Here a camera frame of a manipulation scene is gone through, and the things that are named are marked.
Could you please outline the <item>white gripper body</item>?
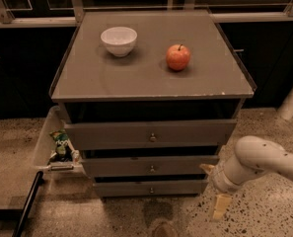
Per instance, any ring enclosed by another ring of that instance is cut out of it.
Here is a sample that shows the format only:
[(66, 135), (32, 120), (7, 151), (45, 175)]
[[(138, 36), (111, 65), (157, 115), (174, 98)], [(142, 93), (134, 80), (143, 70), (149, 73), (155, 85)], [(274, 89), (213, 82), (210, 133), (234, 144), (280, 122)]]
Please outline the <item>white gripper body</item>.
[(235, 193), (242, 186), (239, 163), (237, 161), (219, 162), (212, 171), (211, 182), (220, 193)]

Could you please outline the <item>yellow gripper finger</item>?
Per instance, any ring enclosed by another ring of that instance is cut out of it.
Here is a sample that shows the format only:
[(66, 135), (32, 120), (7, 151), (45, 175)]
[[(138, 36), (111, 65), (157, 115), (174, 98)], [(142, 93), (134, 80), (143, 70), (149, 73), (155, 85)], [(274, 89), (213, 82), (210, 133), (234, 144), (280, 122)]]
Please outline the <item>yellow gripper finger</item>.
[(199, 167), (207, 174), (211, 175), (215, 166), (210, 164), (200, 164)]
[(231, 204), (232, 199), (233, 197), (228, 194), (216, 194), (211, 205), (210, 219), (212, 221), (221, 220)]

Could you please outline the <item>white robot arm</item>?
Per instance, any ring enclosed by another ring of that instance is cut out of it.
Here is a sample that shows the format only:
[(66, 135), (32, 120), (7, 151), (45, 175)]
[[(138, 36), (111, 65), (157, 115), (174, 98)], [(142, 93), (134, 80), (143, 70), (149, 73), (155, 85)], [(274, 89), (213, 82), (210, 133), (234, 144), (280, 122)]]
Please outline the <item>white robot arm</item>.
[(293, 182), (293, 153), (280, 144), (257, 136), (244, 136), (234, 146), (233, 155), (217, 165), (200, 164), (214, 188), (210, 220), (223, 218), (233, 194), (246, 182), (276, 173)]

